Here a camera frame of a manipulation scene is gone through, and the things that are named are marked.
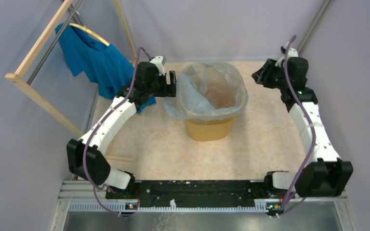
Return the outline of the light blue trash bag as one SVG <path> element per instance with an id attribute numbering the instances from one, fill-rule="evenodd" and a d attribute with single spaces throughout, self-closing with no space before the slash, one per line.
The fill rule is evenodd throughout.
<path id="1" fill-rule="evenodd" d="M 164 107 L 172 118 L 221 120 L 242 114 L 249 95 L 236 67 L 225 62 L 192 63 L 176 81 L 176 96 Z"/>

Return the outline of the yellow mesh trash bin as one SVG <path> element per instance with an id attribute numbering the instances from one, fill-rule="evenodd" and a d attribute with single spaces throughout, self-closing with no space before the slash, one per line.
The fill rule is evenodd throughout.
<path id="1" fill-rule="evenodd" d="M 196 141 L 216 141 L 230 132 L 237 116 L 221 120 L 186 119 L 188 135 Z"/>

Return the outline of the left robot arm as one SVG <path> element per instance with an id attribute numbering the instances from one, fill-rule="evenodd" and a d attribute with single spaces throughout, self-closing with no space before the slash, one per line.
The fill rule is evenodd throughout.
<path id="1" fill-rule="evenodd" d="M 176 74 L 166 72 L 164 63 L 163 56 L 140 62 L 133 84 L 119 90 L 109 109 L 88 132 L 67 143 L 68 167 L 72 174 L 92 181 L 95 186 L 117 188 L 117 193 L 124 199 L 133 197 L 133 175 L 111 167 L 105 152 L 124 123 L 147 106 L 150 98 L 176 96 Z"/>

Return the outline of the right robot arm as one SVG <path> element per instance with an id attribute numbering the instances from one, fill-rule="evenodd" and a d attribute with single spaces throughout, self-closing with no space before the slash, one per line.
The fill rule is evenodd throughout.
<path id="1" fill-rule="evenodd" d="M 263 185 L 264 194 L 269 198 L 277 198 L 282 193 L 283 180 L 287 190 L 300 197 L 340 196 L 354 171 L 352 163 L 341 159 L 328 138 L 316 94 L 306 85 L 308 67 L 308 61 L 301 57 L 290 57 L 287 70 L 283 62 L 267 59 L 252 74 L 257 84 L 280 91 L 307 153 L 297 173 L 285 177 L 276 172 L 272 174 L 272 180 Z"/>

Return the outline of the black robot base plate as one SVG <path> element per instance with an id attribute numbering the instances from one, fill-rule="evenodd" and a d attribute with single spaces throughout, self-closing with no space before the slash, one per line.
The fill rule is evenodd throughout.
<path id="1" fill-rule="evenodd" d="M 106 199 L 133 199 L 140 207 L 253 207 L 256 199 L 285 199 L 286 190 L 269 180 L 137 180 L 125 190 L 112 187 Z"/>

